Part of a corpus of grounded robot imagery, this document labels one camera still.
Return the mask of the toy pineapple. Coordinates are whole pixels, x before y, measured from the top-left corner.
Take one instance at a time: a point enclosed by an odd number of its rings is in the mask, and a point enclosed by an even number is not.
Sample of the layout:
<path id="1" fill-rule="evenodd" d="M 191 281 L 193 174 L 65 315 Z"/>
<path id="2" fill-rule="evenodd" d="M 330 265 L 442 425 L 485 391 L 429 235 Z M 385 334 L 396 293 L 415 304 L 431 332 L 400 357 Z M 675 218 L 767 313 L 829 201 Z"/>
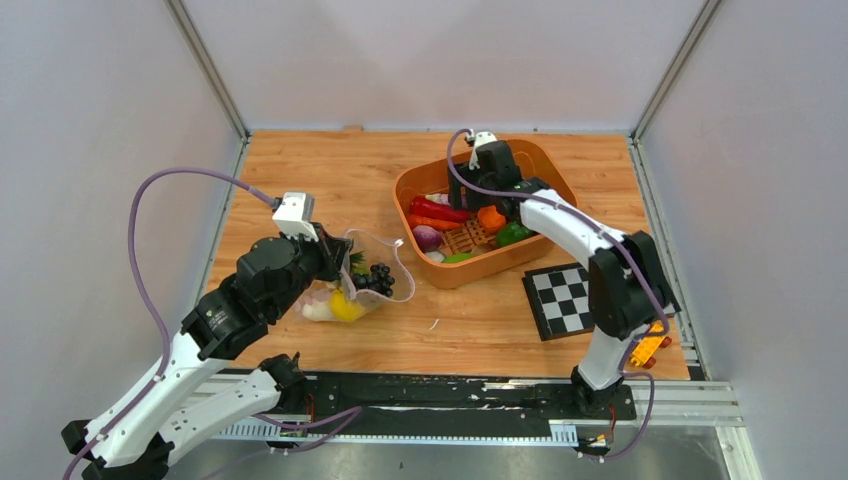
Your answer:
<path id="1" fill-rule="evenodd" d="M 358 251 L 351 253 L 348 256 L 349 260 L 349 272 L 351 276 L 354 275 L 368 275 L 370 273 L 370 268 L 367 265 L 365 252 Z"/>

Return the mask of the white toy radish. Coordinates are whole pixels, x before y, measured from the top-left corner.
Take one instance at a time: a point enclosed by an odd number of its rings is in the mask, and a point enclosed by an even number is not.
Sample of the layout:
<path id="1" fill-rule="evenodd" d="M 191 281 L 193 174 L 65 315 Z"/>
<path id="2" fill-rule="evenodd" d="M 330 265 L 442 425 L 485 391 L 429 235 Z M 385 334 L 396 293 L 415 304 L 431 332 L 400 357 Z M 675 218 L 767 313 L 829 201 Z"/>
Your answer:
<path id="1" fill-rule="evenodd" d="M 335 315 L 330 308 L 328 300 L 306 300 L 301 307 L 301 315 L 307 320 L 313 322 L 328 322 L 335 320 Z"/>

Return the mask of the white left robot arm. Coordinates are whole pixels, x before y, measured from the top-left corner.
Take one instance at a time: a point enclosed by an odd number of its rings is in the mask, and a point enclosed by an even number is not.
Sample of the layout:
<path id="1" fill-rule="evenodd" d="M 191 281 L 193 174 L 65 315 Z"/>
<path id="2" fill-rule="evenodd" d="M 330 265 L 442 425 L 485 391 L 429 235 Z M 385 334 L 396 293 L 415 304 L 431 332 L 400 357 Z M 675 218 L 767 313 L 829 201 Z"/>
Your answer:
<path id="1" fill-rule="evenodd" d="M 69 422 L 62 439 L 85 479 L 162 479 L 183 455 L 238 420 L 276 407 L 298 411 L 306 400 L 297 356 L 262 361 L 238 385 L 186 408 L 184 401 L 248 346 L 267 335 L 316 280 L 340 278 L 353 242 L 327 234 L 265 237 L 236 270 L 205 294 L 168 350 L 112 407 Z"/>

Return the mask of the black toy grape bunch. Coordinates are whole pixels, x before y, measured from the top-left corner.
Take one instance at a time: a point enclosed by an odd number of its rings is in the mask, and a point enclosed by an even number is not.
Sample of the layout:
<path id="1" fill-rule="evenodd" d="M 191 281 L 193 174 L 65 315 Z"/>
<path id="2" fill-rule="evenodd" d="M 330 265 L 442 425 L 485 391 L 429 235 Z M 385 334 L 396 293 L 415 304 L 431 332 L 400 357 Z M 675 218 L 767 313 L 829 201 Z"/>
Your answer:
<path id="1" fill-rule="evenodd" d="M 370 273 L 368 275 L 354 275 L 352 281 L 357 290 L 370 290 L 385 297 L 393 297 L 395 277 L 392 275 L 391 268 L 382 262 L 374 263 L 368 266 Z"/>

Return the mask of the yellow toy lemon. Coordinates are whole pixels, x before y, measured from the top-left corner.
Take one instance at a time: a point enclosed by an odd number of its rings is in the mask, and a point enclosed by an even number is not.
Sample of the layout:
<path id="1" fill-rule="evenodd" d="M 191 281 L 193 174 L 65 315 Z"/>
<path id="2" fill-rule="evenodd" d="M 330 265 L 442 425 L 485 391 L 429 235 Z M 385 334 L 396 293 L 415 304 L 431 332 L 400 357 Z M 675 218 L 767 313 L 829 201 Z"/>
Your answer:
<path id="1" fill-rule="evenodd" d="M 358 302 L 348 299 L 341 290 L 334 290 L 328 306 L 336 320 L 352 323 L 366 314 L 366 308 Z"/>

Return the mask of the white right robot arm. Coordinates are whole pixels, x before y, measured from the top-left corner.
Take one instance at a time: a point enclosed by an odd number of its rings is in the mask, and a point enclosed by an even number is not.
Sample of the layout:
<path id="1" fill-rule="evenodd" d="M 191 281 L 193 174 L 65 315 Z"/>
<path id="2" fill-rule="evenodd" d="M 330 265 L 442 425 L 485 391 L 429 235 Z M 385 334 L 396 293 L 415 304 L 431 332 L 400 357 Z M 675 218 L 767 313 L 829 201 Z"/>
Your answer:
<path id="1" fill-rule="evenodd" d="M 611 403 L 625 377 L 636 342 L 669 325 L 675 303 L 654 239 L 644 231 L 624 233 L 591 218 L 536 177 L 523 177 L 506 141 L 489 131 L 460 129 L 455 139 L 470 147 L 464 163 L 446 158 L 452 203 L 494 205 L 510 220 L 547 238 L 577 260 L 588 274 L 588 309 L 594 322 L 590 346 L 571 374 L 571 403 L 596 417 Z"/>

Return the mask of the clear zip top bag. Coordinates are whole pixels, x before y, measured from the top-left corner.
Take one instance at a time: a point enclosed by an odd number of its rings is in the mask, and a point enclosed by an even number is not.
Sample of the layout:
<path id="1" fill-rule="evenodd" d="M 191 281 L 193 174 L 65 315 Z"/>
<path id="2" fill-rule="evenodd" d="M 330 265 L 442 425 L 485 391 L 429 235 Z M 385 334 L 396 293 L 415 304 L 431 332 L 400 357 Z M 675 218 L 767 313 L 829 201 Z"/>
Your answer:
<path id="1" fill-rule="evenodd" d="M 294 304 L 300 320 L 352 323 L 388 304 L 409 301 L 415 294 L 413 276 L 400 259 L 401 238 L 349 229 L 351 242 L 340 277 L 316 281 Z"/>

